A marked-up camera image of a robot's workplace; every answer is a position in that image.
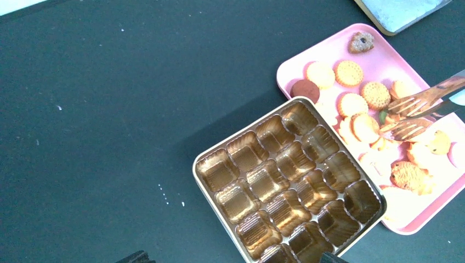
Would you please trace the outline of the gold cookie tin box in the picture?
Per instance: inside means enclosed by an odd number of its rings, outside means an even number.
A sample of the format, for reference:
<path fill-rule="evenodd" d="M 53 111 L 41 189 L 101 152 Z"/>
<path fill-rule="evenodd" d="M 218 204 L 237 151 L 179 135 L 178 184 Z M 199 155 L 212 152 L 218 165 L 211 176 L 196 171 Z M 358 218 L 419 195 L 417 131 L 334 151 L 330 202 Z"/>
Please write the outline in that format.
<path fill-rule="evenodd" d="M 199 154 L 192 172 L 245 262 L 340 256 L 387 209 L 381 189 L 302 96 Z"/>

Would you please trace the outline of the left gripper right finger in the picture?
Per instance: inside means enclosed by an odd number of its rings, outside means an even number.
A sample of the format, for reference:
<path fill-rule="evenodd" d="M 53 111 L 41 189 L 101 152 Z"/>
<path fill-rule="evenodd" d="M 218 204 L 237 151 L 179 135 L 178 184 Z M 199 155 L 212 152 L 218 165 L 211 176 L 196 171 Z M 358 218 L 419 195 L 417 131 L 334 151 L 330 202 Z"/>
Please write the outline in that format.
<path fill-rule="evenodd" d="M 344 259 L 329 253 L 329 252 L 324 252 L 319 260 L 319 263 L 349 263 L 345 261 Z"/>

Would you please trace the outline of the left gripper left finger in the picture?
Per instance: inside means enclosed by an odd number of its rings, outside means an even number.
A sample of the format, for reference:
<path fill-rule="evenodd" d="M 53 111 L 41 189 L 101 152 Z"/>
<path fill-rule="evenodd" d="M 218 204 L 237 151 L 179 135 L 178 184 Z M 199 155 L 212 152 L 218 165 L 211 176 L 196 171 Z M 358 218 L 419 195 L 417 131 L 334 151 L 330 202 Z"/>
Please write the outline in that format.
<path fill-rule="evenodd" d="M 149 255 L 144 250 L 136 251 L 125 258 L 116 261 L 116 263 L 155 263 L 155 260 L 151 260 Z"/>

